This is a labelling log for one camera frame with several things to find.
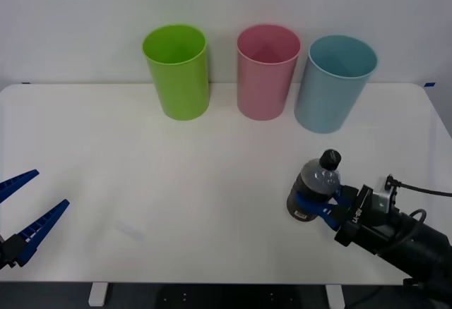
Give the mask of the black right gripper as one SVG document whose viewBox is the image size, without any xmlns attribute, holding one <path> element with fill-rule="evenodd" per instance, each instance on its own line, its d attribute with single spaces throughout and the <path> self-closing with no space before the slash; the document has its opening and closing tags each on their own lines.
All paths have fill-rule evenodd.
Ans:
<svg viewBox="0 0 452 309">
<path fill-rule="evenodd" d="M 391 246 L 402 227 L 402 217 L 395 207 L 397 188 L 384 186 L 379 191 L 369 186 L 360 190 L 339 185 L 333 194 L 336 204 L 308 200 L 295 194 L 296 204 L 309 214 L 321 217 L 343 246 L 355 243 L 374 255 Z"/>
</svg>

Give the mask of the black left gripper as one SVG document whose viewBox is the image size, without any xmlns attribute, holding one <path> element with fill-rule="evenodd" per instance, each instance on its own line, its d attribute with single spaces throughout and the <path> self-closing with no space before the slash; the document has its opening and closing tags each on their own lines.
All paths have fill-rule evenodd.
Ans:
<svg viewBox="0 0 452 309">
<path fill-rule="evenodd" d="M 38 175 L 39 171 L 33 169 L 2 181 L 0 183 L 0 203 Z M 15 265 L 23 267 L 26 265 L 69 205 L 70 202 L 68 200 L 62 200 L 19 233 L 12 235 L 6 240 L 1 240 L 0 269 L 7 265 L 9 267 L 14 267 Z"/>
</svg>

